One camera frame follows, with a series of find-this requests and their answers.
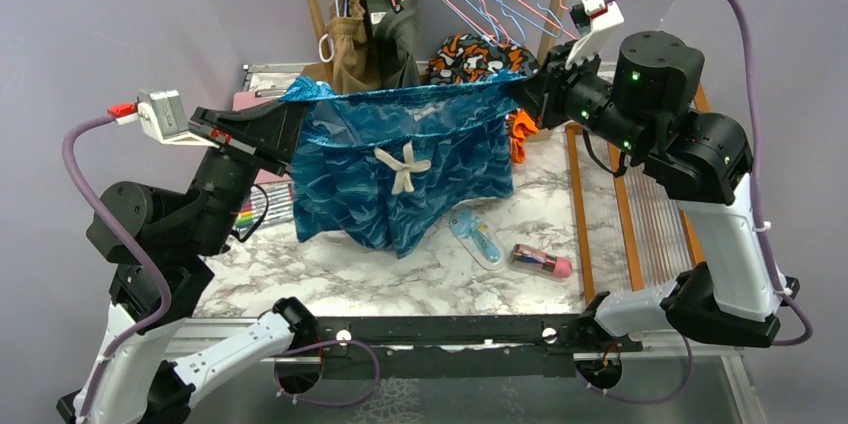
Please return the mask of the blue patterned shorts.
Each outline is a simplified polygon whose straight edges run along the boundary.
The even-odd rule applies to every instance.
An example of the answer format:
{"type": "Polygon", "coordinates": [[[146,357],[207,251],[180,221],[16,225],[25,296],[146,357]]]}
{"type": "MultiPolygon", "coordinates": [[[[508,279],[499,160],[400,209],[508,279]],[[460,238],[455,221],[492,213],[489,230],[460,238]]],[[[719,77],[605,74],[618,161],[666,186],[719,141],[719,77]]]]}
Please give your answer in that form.
{"type": "Polygon", "coordinates": [[[341,231],[405,257],[459,203],[510,197],[509,88],[519,79],[503,71],[351,94],[296,79],[282,101],[309,108],[290,170],[297,239],[341,231]]]}

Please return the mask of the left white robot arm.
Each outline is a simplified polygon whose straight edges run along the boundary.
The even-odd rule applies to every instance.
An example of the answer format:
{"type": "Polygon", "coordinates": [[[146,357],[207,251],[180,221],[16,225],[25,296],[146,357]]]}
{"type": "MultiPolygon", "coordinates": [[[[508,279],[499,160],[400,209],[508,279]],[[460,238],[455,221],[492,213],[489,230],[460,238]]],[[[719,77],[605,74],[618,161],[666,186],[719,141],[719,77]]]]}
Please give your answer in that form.
{"type": "Polygon", "coordinates": [[[85,384],[57,403],[65,422],[182,423],[213,390],[261,360],[318,351],[316,318],[289,297],[229,338],[166,358],[213,280],[207,259],[228,250],[257,175],[290,170],[308,110],[303,102],[270,100],[187,115],[176,91],[142,92],[65,137],[64,164],[94,212],[87,239],[115,267],[95,363],[85,384]],[[159,143],[203,150],[184,192],[122,181],[97,193],[85,180],[76,140],[103,125],[134,122],[159,143]]]}

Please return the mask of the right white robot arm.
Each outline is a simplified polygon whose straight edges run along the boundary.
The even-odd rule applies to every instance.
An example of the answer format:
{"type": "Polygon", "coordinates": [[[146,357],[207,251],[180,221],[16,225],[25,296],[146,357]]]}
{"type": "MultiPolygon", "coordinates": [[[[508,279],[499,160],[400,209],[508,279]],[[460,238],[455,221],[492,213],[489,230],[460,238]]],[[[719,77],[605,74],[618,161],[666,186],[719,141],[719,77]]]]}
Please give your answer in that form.
{"type": "Polygon", "coordinates": [[[694,105],[703,53],[663,31],[621,43],[612,81],[593,58],[568,64],[575,42],[552,48],[509,95],[546,129],[574,122],[614,146],[687,216],[704,254],[692,270],[651,288],[602,292],[572,333],[600,351],[632,333],[673,329],[699,343],[768,348],[798,281],[769,270],[753,215],[754,156],[743,127],[694,105]]]}

